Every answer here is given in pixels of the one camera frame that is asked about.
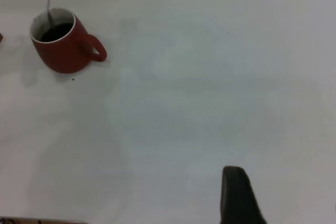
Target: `mug handle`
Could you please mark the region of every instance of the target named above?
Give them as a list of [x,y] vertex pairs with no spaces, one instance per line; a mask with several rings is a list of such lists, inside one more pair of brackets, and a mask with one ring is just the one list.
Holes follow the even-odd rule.
[[106,60],[107,52],[102,43],[95,36],[91,34],[83,34],[79,35],[77,40],[79,42],[84,42],[85,44],[89,44],[90,46],[96,48],[99,54],[96,54],[95,52],[89,52],[91,60],[99,62]]

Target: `white table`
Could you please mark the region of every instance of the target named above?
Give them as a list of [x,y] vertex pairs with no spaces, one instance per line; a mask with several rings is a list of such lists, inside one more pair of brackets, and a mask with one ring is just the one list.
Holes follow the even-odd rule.
[[53,73],[28,37],[45,0],[0,0],[0,216],[218,223],[237,165],[269,223],[335,223],[334,0],[52,5],[109,58]]

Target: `dark liquid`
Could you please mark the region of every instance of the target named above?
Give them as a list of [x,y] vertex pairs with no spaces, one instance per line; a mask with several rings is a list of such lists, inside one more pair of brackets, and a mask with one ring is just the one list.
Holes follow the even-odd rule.
[[62,38],[64,35],[66,35],[70,30],[72,29],[72,23],[64,23],[57,25],[48,31],[46,31],[41,38],[41,42],[51,42],[55,41],[57,39]]

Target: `red mug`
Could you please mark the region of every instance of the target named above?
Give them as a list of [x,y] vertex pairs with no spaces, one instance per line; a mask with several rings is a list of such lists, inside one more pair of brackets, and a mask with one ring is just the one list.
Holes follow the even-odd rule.
[[90,61],[104,61],[107,52],[101,42],[88,34],[76,15],[63,8],[53,8],[50,14],[55,27],[71,23],[71,30],[63,37],[51,41],[40,41],[50,29],[48,13],[44,12],[34,18],[30,26],[30,38],[42,61],[53,71],[59,73],[74,73],[83,69]]

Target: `white surface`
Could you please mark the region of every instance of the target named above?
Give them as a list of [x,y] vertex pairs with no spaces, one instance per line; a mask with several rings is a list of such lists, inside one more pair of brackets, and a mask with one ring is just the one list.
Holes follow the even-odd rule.
[[269,223],[335,223],[334,0],[52,5],[109,60],[51,72],[28,35],[46,0],[0,0],[0,216],[218,223],[239,165]]

